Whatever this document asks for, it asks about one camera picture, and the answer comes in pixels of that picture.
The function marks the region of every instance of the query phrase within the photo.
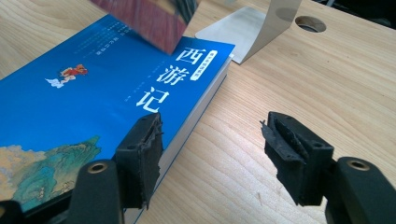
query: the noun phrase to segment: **cartoon illustration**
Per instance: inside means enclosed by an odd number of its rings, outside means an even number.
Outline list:
[[[64,83],[70,81],[70,80],[74,80],[76,79],[77,75],[87,75],[88,74],[88,69],[86,69],[84,67],[84,65],[82,64],[78,64],[75,68],[72,67],[68,67],[66,69],[64,69],[61,74],[60,77],[62,78],[62,80],[55,78],[55,79],[46,79],[48,81],[48,83],[52,86],[52,87],[56,87],[56,88],[61,88]]]

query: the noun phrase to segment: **map illustration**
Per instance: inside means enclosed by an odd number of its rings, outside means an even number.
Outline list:
[[[24,211],[75,186],[78,170],[101,148],[99,136],[48,151],[25,151],[21,146],[0,147],[0,201],[15,200]]]

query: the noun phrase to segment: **blue book cover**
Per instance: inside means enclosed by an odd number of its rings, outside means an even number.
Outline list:
[[[182,37],[167,55],[107,15],[0,80],[0,200],[27,210],[69,191],[149,113],[165,154],[232,50]]]

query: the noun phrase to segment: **wood grain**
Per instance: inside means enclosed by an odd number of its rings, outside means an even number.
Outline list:
[[[225,2],[202,1],[185,35],[240,7],[269,6]],[[1,1],[0,78],[103,15],[88,0]],[[231,64],[139,223],[325,223],[324,205],[295,206],[263,152],[259,121],[272,110],[332,144],[336,159],[371,161],[396,186],[396,32],[308,0],[297,16],[327,29],[314,34],[294,23]]]

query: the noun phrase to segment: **red object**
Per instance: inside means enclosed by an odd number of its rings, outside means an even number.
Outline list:
[[[187,28],[175,8],[171,14],[150,0],[91,1],[168,54],[175,50]]]

